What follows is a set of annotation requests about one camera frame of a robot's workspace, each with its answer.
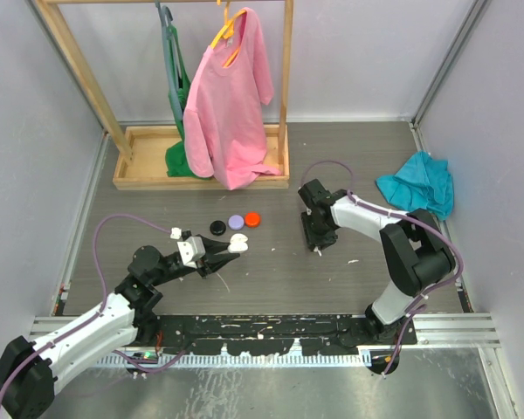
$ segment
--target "robotic arm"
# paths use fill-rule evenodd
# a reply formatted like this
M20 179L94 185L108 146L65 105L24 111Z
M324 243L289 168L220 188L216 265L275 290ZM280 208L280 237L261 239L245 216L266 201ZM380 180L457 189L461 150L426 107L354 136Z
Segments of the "robotic arm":
M382 242L390 282L383 294L365 311L366 329L372 336L388 332L406 314L406 310L429 285L451 272L456 263L450 249L426 229L405 220L384 216L371 209L378 205L356 205L346 190L330 193L317 179L304 184L299 195L307 211L301 214L307 246L323 251L338 238L335 231L348 228ZM432 215L424 209L405 214L438 230Z
M163 256L153 246L143 246L135 252L128 266L129 274L107 296L102 314L88 326L46 349L8 387L3 406L12 417L39 417L52 404L55 395L97 360L132 342L144 345L150 342L159 329L157 316L152 312L162 298L156 286L192 272L205 278L245 250L245 246L237 250L237 246L229 243L191 236L189 231L183 233L177 245L179 250L168 256ZM24 360L90 319L100 307L101 304L97 305L34 342L28 342L23 336L10 342L0 359L0 390Z

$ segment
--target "purple disc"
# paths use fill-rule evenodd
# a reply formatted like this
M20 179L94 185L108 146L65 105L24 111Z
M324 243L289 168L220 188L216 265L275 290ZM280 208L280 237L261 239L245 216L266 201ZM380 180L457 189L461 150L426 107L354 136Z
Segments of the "purple disc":
M230 216L228 224L231 230L241 230L243 227L245 227L245 220L243 217L238 215Z

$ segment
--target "wooden rod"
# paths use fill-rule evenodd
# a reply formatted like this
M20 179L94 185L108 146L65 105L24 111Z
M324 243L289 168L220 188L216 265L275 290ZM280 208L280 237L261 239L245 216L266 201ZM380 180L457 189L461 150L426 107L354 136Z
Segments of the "wooden rod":
M89 67L81 49L73 37L68 23L65 21L60 8L56 4L49 4L47 0L35 0L35 4L46 21L47 26L51 30L52 35L56 39L57 44L64 53L66 60L73 69L74 74L78 78L79 84L86 93L87 98L91 102L93 108L99 115L99 118L113 137L114 144L124 156L126 162L131 164L133 153L130 144L128 143L121 126L114 117L113 110L108 105L105 95L99 87L99 83L93 76L93 72Z
M279 109L278 156L283 165L286 142L287 100L289 98L289 70L291 67L291 38L293 35L293 0L285 0L283 23L283 58L281 70L281 107Z
M154 3L155 0L41 0L48 4L115 4L115 3ZM162 0L162 3L208 3L217 0ZM240 2L262 1L262 0L237 0ZM265 2L286 0L263 0Z

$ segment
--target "wooden tray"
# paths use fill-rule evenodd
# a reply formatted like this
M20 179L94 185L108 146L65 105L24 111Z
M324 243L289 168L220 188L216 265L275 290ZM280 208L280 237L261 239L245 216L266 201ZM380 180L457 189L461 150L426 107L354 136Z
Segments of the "wooden tray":
M279 125L265 125L268 153L264 164L278 168L283 175L261 175L247 189L287 189L289 187L289 144L287 128L282 155L278 151ZM225 189L216 179L168 177L165 152L181 140L175 126L127 127L126 139L134 153L128 165L122 155L116 163L113 183L119 190Z

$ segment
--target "shirt sleeve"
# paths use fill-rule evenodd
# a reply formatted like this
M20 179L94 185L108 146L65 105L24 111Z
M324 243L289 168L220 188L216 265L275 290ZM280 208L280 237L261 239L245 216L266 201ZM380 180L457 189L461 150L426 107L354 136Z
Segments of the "shirt sleeve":
M184 137L184 150L190 170L199 177L213 176L213 166L200 118L196 111L188 108L184 110Z
M273 97L273 84L272 75L270 74L270 66L268 65L268 56L265 51L264 35L262 34L262 27L260 26L259 21L256 25L256 32L254 34L252 71L254 73L256 87L259 90L260 101L264 105L268 105Z

